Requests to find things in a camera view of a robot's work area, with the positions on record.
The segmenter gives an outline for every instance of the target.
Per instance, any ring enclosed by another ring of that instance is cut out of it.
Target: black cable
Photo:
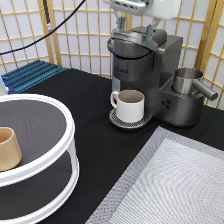
[[[48,33],[47,35],[45,35],[45,36],[43,36],[43,37],[41,37],[40,39],[38,39],[38,40],[36,40],[36,41],[34,41],[32,44],[29,44],[29,45],[27,45],[27,46],[25,46],[25,47],[21,47],[21,48],[17,48],[17,49],[15,49],[15,50],[12,50],[12,51],[6,51],[6,52],[3,52],[3,53],[0,53],[0,56],[1,55],[4,55],[4,54],[9,54],[9,53],[13,53],[13,52],[16,52],[16,51],[20,51],[20,50],[24,50],[24,49],[26,49],[26,48],[28,48],[28,47],[31,47],[31,46],[33,46],[34,44],[36,44],[36,43],[38,43],[38,42],[40,42],[41,40],[43,40],[43,39],[45,39],[45,38],[47,38],[47,37],[49,37],[52,33],[54,33],[58,28],[60,28],[62,25],[64,25],[78,10],[79,10],[79,8],[83,5],[83,3],[85,2],[86,0],[83,0],[79,5],[78,5],[78,7],[62,22],[62,23],[60,23],[57,27],[55,27],[50,33]]]

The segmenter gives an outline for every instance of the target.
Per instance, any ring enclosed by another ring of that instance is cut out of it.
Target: table surface
[[[85,223],[158,126],[224,150],[224,111],[206,106],[191,128],[156,119],[136,132],[115,128],[109,121],[111,86],[110,79],[70,69],[24,92],[61,101],[75,121],[78,184],[65,204],[41,223]]]

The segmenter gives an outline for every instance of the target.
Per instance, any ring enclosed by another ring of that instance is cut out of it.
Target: round rack
[[[0,98],[0,126],[15,130],[20,164],[0,172],[0,223],[37,223],[70,196],[79,176],[70,111],[50,97]]]

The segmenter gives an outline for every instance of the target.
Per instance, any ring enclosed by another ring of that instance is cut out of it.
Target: machine base
[[[116,127],[126,130],[126,131],[134,131],[134,130],[144,127],[149,122],[149,120],[151,118],[152,118],[152,115],[145,113],[144,117],[140,121],[135,122],[135,123],[125,123],[117,118],[115,108],[112,111],[110,111],[110,114],[109,114],[109,119],[110,119],[111,123],[113,125],[115,125]]]

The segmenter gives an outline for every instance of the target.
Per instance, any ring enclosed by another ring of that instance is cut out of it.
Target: gray mat
[[[223,223],[224,160],[165,139],[110,224]]]
[[[208,155],[224,159],[224,153],[220,150],[159,127],[86,222],[87,224],[109,223],[110,218],[165,138],[194,148]]]
[[[19,166],[51,150],[66,130],[63,113],[55,106],[34,100],[0,103],[0,127],[14,129],[22,152]]]

